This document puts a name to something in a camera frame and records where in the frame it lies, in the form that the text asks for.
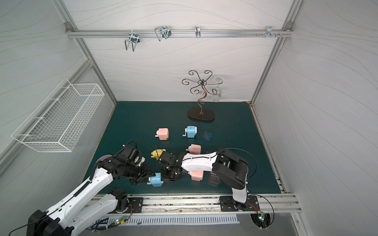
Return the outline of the yellow pencil sharpener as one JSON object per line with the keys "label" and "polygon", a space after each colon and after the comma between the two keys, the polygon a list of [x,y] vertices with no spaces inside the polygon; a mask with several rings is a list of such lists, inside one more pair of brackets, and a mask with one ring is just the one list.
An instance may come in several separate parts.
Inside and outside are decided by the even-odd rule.
{"label": "yellow pencil sharpener", "polygon": [[155,158],[156,160],[159,160],[160,159],[160,156],[162,155],[162,153],[166,151],[165,149],[156,149],[154,150],[153,152],[151,152],[151,158]]}

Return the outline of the pink sharpener front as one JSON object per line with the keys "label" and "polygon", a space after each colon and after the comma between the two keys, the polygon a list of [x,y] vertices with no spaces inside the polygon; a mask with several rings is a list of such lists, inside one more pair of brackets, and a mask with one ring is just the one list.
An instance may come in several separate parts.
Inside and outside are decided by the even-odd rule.
{"label": "pink sharpener front", "polygon": [[203,180],[204,171],[192,171],[191,179],[192,181],[200,182]]}

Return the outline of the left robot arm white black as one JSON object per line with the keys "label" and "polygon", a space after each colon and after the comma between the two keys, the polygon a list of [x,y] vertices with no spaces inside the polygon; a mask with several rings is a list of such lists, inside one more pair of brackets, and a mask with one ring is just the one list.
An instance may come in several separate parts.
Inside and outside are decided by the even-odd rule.
{"label": "left robot arm white black", "polygon": [[130,146],[99,158],[90,176],[46,211],[37,210],[28,219],[28,236],[76,236],[110,212],[132,211],[126,192],[115,188],[89,207],[86,204],[119,177],[131,184],[144,184],[155,173],[139,150]]}

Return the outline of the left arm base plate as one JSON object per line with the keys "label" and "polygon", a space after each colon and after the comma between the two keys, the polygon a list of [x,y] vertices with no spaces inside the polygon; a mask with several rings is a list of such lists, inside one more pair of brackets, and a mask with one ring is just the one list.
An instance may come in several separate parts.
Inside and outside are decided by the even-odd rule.
{"label": "left arm base plate", "polygon": [[116,212],[118,214],[130,214],[130,213],[141,213],[143,206],[143,198],[131,197],[123,198],[118,202]]}

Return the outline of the clear wine glass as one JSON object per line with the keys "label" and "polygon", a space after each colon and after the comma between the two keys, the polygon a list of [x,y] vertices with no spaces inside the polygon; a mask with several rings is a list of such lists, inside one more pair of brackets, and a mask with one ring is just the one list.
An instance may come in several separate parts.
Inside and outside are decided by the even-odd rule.
{"label": "clear wine glass", "polygon": [[212,88],[211,95],[212,95],[212,101],[213,102],[219,102],[221,99],[221,89],[220,85],[223,83],[223,79],[216,78],[215,82],[213,82],[211,85],[216,86],[215,88]]}

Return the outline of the metal hook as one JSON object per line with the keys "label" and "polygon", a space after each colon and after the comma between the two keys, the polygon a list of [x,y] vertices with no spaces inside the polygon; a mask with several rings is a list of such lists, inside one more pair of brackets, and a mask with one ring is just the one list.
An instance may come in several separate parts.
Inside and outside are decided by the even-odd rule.
{"label": "metal hook", "polygon": [[195,36],[196,36],[196,38],[200,38],[201,37],[201,30],[200,30],[199,26],[195,27]]}
{"label": "metal hook", "polygon": [[278,38],[282,37],[281,33],[276,33],[273,31],[272,27],[268,27],[264,33],[256,33],[257,37],[265,37],[265,38]]}
{"label": "metal hook", "polygon": [[128,37],[129,38],[125,40],[125,49],[132,49],[132,51],[134,52],[136,50],[137,45],[140,43],[140,36],[132,32],[128,35]]}
{"label": "metal hook", "polygon": [[161,41],[163,38],[168,39],[171,37],[172,32],[169,26],[159,26],[154,29],[154,32],[157,36],[158,41]]}

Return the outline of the brown scroll metal stand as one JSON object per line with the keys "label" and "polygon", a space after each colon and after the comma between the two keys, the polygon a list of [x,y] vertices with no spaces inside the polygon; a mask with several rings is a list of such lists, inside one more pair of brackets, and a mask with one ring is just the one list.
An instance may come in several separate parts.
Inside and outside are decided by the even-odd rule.
{"label": "brown scroll metal stand", "polygon": [[206,86],[211,85],[208,83],[208,80],[212,77],[213,73],[210,70],[205,70],[204,74],[208,75],[207,79],[201,79],[199,73],[196,70],[190,70],[188,72],[190,76],[196,75],[197,80],[185,78],[182,80],[182,84],[189,86],[191,82],[195,83],[193,87],[190,88],[190,93],[193,95],[200,95],[200,98],[197,100],[198,107],[192,107],[188,110],[188,116],[194,120],[200,120],[205,122],[211,122],[215,119],[215,112],[211,109],[203,108],[205,104],[205,99],[208,95],[211,95]]}

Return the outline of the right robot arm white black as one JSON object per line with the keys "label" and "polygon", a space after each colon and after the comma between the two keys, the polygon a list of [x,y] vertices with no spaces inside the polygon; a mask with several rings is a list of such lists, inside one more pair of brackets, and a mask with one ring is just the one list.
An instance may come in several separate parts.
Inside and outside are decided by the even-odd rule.
{"label": "right robot arm white black", "polygon": [[157,149],[152,152],[152,157],[165,166],[161,170],[161,180],[164,182],[178,180],[182,173],[191,175],[194,171],[211,172],[231,188],[235,202],[247,202],[249,164],[229,148],[208,154],[183,153],[179,157],[164,149]]}

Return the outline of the blue sharpener front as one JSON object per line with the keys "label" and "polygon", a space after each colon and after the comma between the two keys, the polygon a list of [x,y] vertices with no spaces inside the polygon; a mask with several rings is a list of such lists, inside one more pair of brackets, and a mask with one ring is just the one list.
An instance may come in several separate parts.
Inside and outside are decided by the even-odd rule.
{"label": "blue sharpener front", "polygon": [[151,185],[153,187],[162,187],[163,180],[161,178],[161,173],[155,173],[155,176],[149,177],[147,185]]}

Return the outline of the clear blue tray back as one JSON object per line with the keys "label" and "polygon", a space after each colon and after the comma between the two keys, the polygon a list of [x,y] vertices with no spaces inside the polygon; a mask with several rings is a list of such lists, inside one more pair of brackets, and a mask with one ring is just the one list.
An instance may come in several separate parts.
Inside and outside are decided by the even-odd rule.
{"label": "clear blue tray back", "polygon": [[202,135],[202,138],[206,140],[207,142],[211,141],[212,139],[212,133],[205,131]]}

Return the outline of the pink sharpener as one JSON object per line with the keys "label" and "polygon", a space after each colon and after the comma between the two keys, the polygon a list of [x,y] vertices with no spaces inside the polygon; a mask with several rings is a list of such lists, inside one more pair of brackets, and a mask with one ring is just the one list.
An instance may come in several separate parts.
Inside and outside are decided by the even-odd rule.
{"label": "pink sharpener", "polygon": [[200,182],[203,180],[204,171],[192,171],[191,179],[192,181]]}
{"label": "pink sharpener", "polygon": [[191,144],[186,151],[190,154],[201,154],[201,145]]}
{"label": "pink sharpener", "polygon": [[161,141],[167,141],[169,139],[169,129],[168,128],[159,128],[156,131],[155,137],[159,138]]}

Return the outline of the blue sharpener back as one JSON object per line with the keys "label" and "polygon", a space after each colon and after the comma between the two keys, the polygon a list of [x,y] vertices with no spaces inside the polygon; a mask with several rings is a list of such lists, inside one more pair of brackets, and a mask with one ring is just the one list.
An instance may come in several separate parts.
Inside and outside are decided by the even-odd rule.
{"label": "blue sharpener back", "polygon": [[194,138],[196,134],[197,134],[197,127],[190,125],[185,128],[183,137]]}

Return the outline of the clear dark red tray front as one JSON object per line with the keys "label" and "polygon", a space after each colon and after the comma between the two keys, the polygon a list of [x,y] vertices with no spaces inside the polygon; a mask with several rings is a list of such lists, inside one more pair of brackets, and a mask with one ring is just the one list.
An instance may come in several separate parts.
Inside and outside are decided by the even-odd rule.
{"label": "clear dark red tray front", "polygon": [[219,185],[220,184],[220,178],[215,174],[215,173],[210,173],[208,182],[214,185]]}

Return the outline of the blue sharpener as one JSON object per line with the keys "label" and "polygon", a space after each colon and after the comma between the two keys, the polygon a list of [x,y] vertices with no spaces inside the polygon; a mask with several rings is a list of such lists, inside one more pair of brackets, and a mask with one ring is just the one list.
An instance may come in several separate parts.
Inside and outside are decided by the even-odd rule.
{"label": "blue sharpener", "polygon": [[161,178],[161,173],[155,173],[155,176],[149,177],[147,185],[151,185],[153,187],[162,187],[163,180]]}
{"label": "blue sharpener", "polygon": [[197,127],[190,125],[185,128],[183,137],[194,138],[196,134],[197,134]]}

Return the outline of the dark green table mat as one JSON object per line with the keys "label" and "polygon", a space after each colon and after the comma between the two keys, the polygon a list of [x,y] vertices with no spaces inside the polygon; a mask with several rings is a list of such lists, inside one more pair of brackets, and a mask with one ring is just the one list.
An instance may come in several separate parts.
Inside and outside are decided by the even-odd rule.
{"label": "dark green table mat", "polygon": [[[94,154],[93,161],[117,153],[123,144],[137,145],[147,165],[160,172],[163,165],[151,158],[156,148],[178,155],[191,144],[201,145],[202,153],[229,148],[249,163],[248,191],[257,194],[279,194],[280,187],[266,154],[253,114],[246,102],[206,102],[215,112],[211,122],[192,120],[188,110],[195,102],[119,102]],[[196,126],[194,138],[183,137],[187,126]],[[169,139],[155,137],[159,128],[169,129]],[[202,138],[212,133],[211,141]]]}

